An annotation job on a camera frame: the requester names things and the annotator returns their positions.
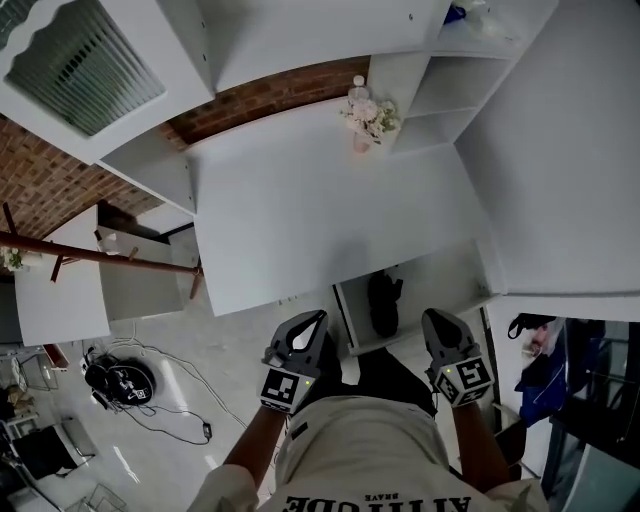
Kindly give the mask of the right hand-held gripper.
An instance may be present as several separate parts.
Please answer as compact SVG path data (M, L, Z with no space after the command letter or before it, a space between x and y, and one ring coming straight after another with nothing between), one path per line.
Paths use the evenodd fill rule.
M494 379L479 356L479 345L466 322L451 313L433 308L424 311L421 322L433 370L442 366L445 348L452 360L464 360L442 366L435 376L435 389L452 408L478 401L492 390Z

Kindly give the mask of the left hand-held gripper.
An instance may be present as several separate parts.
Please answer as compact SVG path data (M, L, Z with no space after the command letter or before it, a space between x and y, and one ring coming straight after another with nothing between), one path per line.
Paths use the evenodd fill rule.
M291 414L320 375L328 336L324 310L300 313L283 322L265 349L258 397L267 408Z

